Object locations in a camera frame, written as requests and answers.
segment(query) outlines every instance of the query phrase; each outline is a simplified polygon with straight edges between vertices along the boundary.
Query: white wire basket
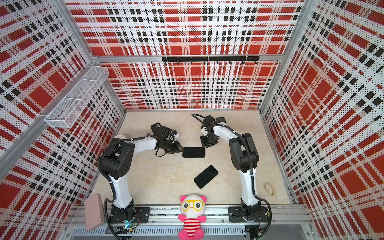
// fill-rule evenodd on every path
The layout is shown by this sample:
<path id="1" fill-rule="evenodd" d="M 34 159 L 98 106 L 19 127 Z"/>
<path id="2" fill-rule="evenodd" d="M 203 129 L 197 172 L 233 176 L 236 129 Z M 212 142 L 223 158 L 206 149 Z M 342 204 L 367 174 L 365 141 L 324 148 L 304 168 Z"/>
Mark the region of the white wire basket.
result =
<path id="1" fill-rule="evenodd" d="M 106 67 L 92 66 L 45 121 L 51 127 L 71 128 L 108 76 Z"/>

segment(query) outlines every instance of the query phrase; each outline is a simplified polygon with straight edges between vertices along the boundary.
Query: work surface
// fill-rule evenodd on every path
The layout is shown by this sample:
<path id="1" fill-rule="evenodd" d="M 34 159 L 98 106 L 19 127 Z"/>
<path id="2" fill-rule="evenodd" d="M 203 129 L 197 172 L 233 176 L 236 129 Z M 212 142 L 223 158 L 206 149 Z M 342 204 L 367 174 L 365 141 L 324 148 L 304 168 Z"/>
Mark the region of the work surface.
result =
<path id="1" fill-rule="evenodd" d="M 180 134 L 177 140 L 181 146 L 201 147 L 201 124 L 191 116 L 192 113 L 225 117 L 233 130 L 250 133 L 260 157 L 256 168 L 258 196 L 270 204 L 290 203 L 258 111 L 128 111 L 119 134 L 127 138 L 152 134 L 150 126 L 159 122 Z M 217 169 L 218 175 L 199 189 L 193 179 L 209 165 Z M 231 162 L 228 143 L 220 138 L 218 144 L 205 149 L 205 158 L 183 158 L 182 153 L 156 157 L 155 150 L 135 154 L 128 175 L 129 192 L 135 205 L 180 204 L 180 196 L 192 193 L 206 196 L 207 204 L 240 204 L 240 173 Z M 273 197 L 264 188 L 266 182 L 275 189 Z M 102 199 L 112 199 L 112 191 L 103 176 L 97 179 L 92 191 L 95 193 L 100 193 Z"/>

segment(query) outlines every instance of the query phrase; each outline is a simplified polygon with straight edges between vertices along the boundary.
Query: plaid panel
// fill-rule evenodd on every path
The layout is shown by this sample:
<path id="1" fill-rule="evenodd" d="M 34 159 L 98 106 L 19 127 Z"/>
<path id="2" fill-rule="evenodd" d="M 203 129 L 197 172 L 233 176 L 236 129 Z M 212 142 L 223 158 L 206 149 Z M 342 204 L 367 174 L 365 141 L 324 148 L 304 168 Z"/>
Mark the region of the plaid panel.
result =
<path id="1" fill-rule="evenodd" d="M 122 114 L 102 86 L 71 129 L 47 127 L 0 182 L 0 239 L 56 239 Z"/>
<path id="2" fill-rule="evenodd" d="M 50 1 L 0 5 L 0 155 L 88 64 Z"/>
<path id="3" fill-rule="evenodd" d="M 127 109 L 258 109 L 277 61 L 258 64 L 106 63 L 109 81 Z"/>
<path id="4" fill-rule="evenodd" d="M 304 0 L 65 0 L 98 56 L 283 53 Z"/>
<path id="5" fill-rule="evenodd" d="M 266 108 L 323 239 L 384 238 L 383 7 L 319 1 Z"/>

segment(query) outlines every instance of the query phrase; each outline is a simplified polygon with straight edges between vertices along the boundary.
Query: smartphone screen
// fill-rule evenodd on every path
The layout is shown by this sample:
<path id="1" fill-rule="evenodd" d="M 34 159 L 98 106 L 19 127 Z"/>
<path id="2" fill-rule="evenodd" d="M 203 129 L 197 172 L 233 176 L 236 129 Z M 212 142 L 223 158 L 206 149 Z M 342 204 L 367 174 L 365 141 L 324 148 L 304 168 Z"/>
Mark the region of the smartphone screen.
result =
<path id="1" fill-rule="evenodd" d="M 184 147 L 183 157 L 203 158 L 205 157 L 205 148 Z"/>
<path id="2" fill-rule="evenodd" d="M 202 189 L 207 183 L 209 183 L 214 177 L 218 175 L 218 171 L 211 165 L 207 167 L 202 173 L 200 173 L 193 180 L 196 185 Z"/>

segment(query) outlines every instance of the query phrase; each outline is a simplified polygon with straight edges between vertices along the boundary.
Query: plush toy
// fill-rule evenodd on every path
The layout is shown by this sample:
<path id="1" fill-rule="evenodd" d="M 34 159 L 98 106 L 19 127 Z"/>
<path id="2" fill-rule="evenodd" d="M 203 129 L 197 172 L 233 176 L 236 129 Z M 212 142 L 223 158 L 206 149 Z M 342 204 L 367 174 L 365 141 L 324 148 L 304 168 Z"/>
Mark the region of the plush toy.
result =
<path id="1" fill-rule="evenodd" d="M 201 229 L 200 223 L 207 220 L 203 216 L 206 201 L 205 196 L 196 194 L 180 198 L 182 214 L 179 215 L 179 220 L 184 222 L 183 230 L 179 232 L 181 240 L 199 240 L 204 237 L 204 231 Z"/>

